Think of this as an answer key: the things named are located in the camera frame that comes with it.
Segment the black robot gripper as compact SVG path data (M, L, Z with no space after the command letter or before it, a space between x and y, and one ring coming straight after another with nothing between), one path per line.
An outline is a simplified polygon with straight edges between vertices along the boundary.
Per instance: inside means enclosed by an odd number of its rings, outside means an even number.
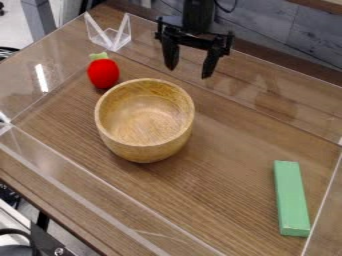
M174 70L178 65L182 46L206 50L202 78L208 78L214 73L220 56L230 54L235 38L234 32L219 31L215 24L210 26L210 31L206 33L187 31L182 27L180 16L159 16L156 24L155 38L161 44L167 68Z

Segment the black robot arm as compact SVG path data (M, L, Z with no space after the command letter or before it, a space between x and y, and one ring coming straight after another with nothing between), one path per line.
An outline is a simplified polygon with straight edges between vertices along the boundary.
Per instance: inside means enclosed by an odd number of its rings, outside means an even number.
M210 78L219 58L230 55L234 32L214 20L216 0L184 0L180 16L159 16L155 39L161 44L164 65L169 70L179 63L180 45L207 51L202 78Z

